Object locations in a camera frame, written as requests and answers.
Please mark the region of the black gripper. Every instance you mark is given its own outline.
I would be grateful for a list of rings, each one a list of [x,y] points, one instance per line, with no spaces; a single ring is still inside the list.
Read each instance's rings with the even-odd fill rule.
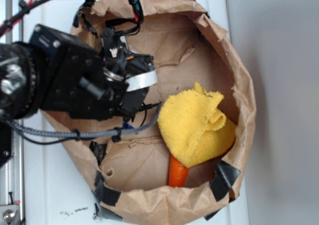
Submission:
[[[73,119],[131,119],[158,82],[153,57],[130,51],[119,32],[102,33],[102,49],[37,25],[29,41],[37,69],[36,104]]]

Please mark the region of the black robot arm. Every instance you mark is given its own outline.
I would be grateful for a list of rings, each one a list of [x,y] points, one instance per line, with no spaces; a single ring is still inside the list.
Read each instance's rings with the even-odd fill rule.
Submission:
[[[153,57],[131,52],[111,29],[97,51],[39,24],[28,43],[0,47],[0,117],[21,119],[43,110],[73,119],[130,119],[157,81]]]

